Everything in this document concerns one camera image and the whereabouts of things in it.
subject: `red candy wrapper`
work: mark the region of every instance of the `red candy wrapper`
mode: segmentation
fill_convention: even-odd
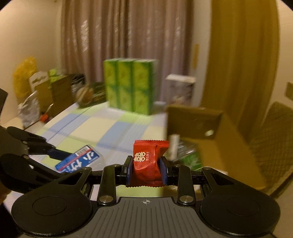
[[[158,162],[168,148],[168,141],[136,140],[134,142],[131,187],[163,186]]]

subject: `curtain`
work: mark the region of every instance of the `curtain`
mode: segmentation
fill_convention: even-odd
[[[163,79],[188,70],[192,6],[192,0],[66,0],[62,66],[93,82],[103,81],[105,59],[158,59],[156,99],[163,101],[168,90]]]
[[[257,133],[279,52],[275,0],[212,0],[210,54],[202,106],[224,110],[244,139]]]

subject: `beige wall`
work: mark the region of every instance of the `beige wall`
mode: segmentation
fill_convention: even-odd
[[[0,88],[9,93],[1,124],[17,116],[12,74],[26,57],[34,56],[38,70],[60,64],[61,0],[12,0],[0,11]]]
[[[198,107],[202,99],[209,57],[209,40],[211,31],[211,0],[194,0],[193,17],[193,51],[190,57],[191,64],[189,75],[196,77],[192,105]],[[194,44],[199,44],[199,52],[197,58],[197,67],[195,69],[192,69],[191,66],[194,53]]]
[[[293,82],[293,11],[277,0],[280,23],[279,65],[270,103],[279,101],[293,108],[293,101],[284,94],[288,81]]]

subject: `checkered tablecloth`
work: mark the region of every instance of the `checkered tablecloth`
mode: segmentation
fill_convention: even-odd
[[[58,149],[74,153],[84,145],[93,146],[104,158],[104,166],[123,164],[132,155],[135,140],[164,140],[166,114],[145,116],[109,108],[107,103],[79,109],[73,104],[49,121],[36,134]],[[60,161],[44,155],[31,158],[55,170]],[[102,170],[94,161],[93,170]],[[12,192],[5,201],[10,210],[13,202],[21,196]]]

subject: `yellow curtain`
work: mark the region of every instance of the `yellow curtain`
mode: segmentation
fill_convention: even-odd
[[[249,142],[262,123],[279,51],[275,0],[212,0],[202,106],[224,110]]]

